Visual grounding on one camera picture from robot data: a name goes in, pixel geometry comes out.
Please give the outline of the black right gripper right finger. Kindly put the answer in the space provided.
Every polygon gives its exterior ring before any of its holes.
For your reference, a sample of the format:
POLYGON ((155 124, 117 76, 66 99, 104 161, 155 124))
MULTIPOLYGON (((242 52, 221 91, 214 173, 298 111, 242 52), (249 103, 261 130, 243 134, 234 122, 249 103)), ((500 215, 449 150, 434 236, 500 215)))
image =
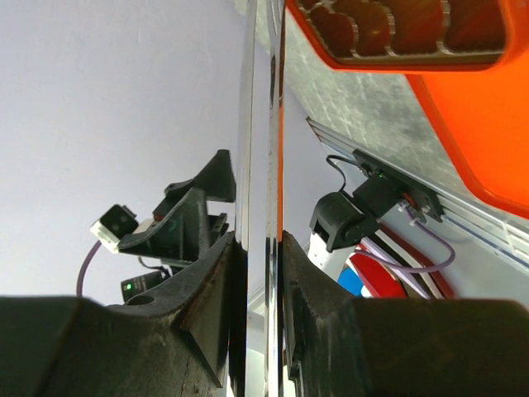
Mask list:
POLYGON ((522 305, 357 298, 289 233, 282 254, 286 362, 299 395, 527 395, 522 305))

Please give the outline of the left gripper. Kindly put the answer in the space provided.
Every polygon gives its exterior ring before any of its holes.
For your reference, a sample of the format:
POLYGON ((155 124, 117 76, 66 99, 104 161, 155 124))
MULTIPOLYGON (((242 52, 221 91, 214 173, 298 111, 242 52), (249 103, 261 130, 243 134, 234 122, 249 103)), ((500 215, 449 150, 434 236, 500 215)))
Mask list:
POLYGON ((210 214, 210 202, 234 203, 236 180, 230 151, 221 149, 191 179, 169 184, 152 218, 138 222, 126 206, 111 206, 90 232, 110 252, 160 260, 184 268, 227 231, 227 214, 210 214))

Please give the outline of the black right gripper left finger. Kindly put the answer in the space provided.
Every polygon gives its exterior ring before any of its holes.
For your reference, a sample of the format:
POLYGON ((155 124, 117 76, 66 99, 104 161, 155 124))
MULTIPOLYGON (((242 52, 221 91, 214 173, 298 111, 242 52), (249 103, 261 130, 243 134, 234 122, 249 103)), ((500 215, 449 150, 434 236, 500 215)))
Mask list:
POLYGON ((4 396, 213 396, 235 380, 233 236, 123 305, 2 297, 4 396))

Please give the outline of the metal tongs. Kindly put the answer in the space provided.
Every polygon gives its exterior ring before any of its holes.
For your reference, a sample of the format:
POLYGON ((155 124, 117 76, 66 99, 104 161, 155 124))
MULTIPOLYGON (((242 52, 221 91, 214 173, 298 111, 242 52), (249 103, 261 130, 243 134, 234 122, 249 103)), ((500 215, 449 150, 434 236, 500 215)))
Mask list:
POLYGON ((236 240, 264 238, 264 395, 284 395, 284 1, 249 1, 239 96, 236 240))

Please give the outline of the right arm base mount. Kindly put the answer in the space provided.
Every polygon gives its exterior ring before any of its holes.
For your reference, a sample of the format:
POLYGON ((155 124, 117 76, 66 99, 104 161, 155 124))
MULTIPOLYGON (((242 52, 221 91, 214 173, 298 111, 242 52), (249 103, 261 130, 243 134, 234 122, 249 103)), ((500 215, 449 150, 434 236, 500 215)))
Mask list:
POLYGON ((361 150, 354 150, 352 155, 366 177, 366 181, 352 193, 355 203, 362 210, 380 219, 404 201, 413 209, 441 222, 444 211, 433 189, 361 150))

